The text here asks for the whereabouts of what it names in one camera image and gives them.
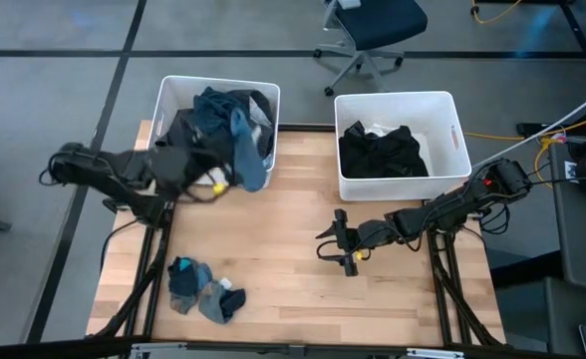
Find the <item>black chair seat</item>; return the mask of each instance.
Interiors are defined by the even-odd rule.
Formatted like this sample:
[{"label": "black chair seat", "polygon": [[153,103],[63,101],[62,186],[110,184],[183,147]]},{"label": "black chair seat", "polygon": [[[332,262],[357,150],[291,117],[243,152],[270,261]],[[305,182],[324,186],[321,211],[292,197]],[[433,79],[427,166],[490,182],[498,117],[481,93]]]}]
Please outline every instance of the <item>black chair seat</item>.
[{"label": "black chair seat", "polygon": [[377,49],[426,31],[429,19],[415,0],[361,0],[362,6],[344,10],[338,4],[335,16],[359,51]]}]

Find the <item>white plastic bin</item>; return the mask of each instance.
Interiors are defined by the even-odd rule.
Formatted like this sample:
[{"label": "white plastic bin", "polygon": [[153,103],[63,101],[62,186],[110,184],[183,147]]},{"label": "white plastic bin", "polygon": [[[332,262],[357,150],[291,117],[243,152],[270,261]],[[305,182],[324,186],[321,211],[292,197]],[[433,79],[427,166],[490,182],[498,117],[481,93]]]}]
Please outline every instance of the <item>white plastic bin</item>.
[{"label": "white plastic bin", "polygon": [[[171,126],[171,122],[178,110],[190,109],[193,107],[193,96],[200,95],[204,89],[211,87],[213,90],[226,92],[231,90],[258,90],[269,100],[271,113],[273,114],[273,162],[271,167],[266,169],[266,182],[264,187],[269,185],[271,172],[275,166],[276,148],[277,148],[277,125],[280,118],[280,88],[275,84],[198,78],[190,76],[167,76],[162,79],[160,92],[155,103],[153,111],[153,122],[151,124],[151,134],[149,137],[149,146],[153,146],[155,140],[161,137]],[[220,169],[211,171],[211,175],[216,181],[224,181],[224,174]],[[198,184],[211,184],[207,176],[203,176],[197,181]]]},{"label": "white plastic bin", "polygon": [[340,197],[344,200],[403,200],[434,198],[461,184],[472,167],[448,92],[343,95],[335,99],[336,145],[344,131],[362,122],[411,129],[420,143],[427,178],[346,179],[338,156]]}]

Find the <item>clothing in bin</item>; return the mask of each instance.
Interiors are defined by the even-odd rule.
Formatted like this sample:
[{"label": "clothing in bin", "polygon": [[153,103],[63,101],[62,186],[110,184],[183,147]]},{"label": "clothing in bin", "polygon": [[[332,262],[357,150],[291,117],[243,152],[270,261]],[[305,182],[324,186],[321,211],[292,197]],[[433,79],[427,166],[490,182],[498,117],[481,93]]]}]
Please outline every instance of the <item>clothing in bin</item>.
[{"label": "clothing in bin", "polygon": [[420,143],[411,129],[374,126],[365,129],[356,122],[339,140],[342,176],[347,179],[427,177]]},{"label": "clothing in bin", "polygon": [[227,93],[207,87],[193,97],[193,109],[179,110],[156,146],[190,149],[198,129],[207,148],[220,155],[234,181],[248,191],[260,190],[273,162],[273,114],[266,97],[256,90]]}]

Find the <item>gray sock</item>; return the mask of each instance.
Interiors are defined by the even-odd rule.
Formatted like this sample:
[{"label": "gray sock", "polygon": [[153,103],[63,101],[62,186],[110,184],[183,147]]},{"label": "gray sock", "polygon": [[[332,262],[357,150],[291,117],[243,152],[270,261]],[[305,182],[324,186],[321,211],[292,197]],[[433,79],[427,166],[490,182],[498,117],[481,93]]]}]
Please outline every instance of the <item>gray sock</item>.
[{"label": "gray sock", "polygon": [[213,280],[208,282],[200,293],[200,303],[198,304],[200,313],[218,324],[226,323],[224,315],[222,315],[222,308],[220,308],[220,299],[225,291],[226,289],[220,283]]},{"label": "gray sock", "polygon": [[195,295],[185,296],[171,293],[169,306],[180,314],[186,314],[196,302],[197,297]]}]

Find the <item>blue sock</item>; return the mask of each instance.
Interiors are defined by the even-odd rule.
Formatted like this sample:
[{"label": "blue sock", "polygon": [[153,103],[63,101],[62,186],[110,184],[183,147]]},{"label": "blue sock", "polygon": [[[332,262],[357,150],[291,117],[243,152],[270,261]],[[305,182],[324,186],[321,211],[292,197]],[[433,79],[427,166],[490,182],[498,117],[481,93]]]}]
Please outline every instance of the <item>blue sock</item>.
[{"label": "blue sock", "polygon": [[261,190],[266,182],[266,169],[253,143],[251,128],[246,122],[244,113],[239,109],[231,113],[231,134],[234,142],[233,165],[242,176],[244,189]]}]

